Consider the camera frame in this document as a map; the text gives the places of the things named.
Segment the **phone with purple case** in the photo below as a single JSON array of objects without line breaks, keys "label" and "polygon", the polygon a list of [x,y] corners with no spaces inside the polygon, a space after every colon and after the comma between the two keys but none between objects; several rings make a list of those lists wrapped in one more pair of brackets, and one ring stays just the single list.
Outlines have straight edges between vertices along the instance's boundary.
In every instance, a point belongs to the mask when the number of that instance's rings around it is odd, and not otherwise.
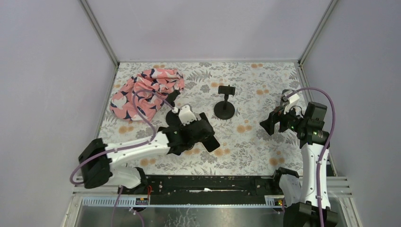
[{"label": "phone with purple case", "polygon": [[206,136],[201,143],[203,144],[204,148],[211,153],[220,147],[220,143],[216,139],[215,131],[204,112],[200,113],[200,118],[206,122]]}]

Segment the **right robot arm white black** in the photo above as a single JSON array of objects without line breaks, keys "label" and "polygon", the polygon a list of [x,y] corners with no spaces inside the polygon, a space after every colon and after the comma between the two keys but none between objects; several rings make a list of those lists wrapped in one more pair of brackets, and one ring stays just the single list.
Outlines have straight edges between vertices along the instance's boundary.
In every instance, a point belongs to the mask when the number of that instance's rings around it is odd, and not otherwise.
[{"label": "right robot arm white black", "polygon": [[293,104],[281,104],[270,112],[260,126],[269,135],[291,130],[300,142],[303,160],[303,177],[295,170],[280,167],[275,170],[271,188],[278,195],[284,194],[285,227],[335,227],[339,215],[331,209],[327,190],[330,133],[323,130],[327,106],[309,102],[303,115],[295,111]]}]

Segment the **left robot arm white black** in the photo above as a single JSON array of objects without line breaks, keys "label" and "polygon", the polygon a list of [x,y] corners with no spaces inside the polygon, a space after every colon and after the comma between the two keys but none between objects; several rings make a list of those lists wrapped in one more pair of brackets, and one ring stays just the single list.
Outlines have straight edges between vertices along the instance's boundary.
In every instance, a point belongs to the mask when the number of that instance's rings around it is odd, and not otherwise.
[{"label": "left robot arm white black", "polygon": [[83,178],[81,183],[86,189],[97,188],[107,183],[121,185],[135,194],[142,194],[147,187],[143,169],[129,169],[126,164],[148,156],[179,156],[197,143],[201,143],[208,152],[220,147],[208,120],[159,127],[154,138],[109,144],[104,143],[101,138],[94,139],[78,157],[78,169]]}]

